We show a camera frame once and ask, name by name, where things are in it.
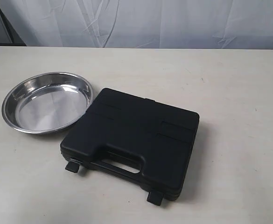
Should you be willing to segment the white backdrop curtain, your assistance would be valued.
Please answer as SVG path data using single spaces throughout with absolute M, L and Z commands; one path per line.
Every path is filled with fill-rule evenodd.
M 0 0 L 27 46 L 273 49 L 273 0 Z

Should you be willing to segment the black plastic tool case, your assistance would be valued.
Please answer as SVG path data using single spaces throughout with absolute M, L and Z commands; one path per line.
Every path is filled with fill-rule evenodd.
M 160 205 L 181 194 L 199 114 L 104 88 L 60 145 L 66 170 L 100 170 L 139 185 Z

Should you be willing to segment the round stainless steel pan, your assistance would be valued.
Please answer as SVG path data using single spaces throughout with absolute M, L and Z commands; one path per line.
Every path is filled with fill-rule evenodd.
M 68 72 L 48 72 L 17 84 L 4 98 L 2 117 L 14 130 L 51 134 L 75 124 L 95 98 L 85 78 Z

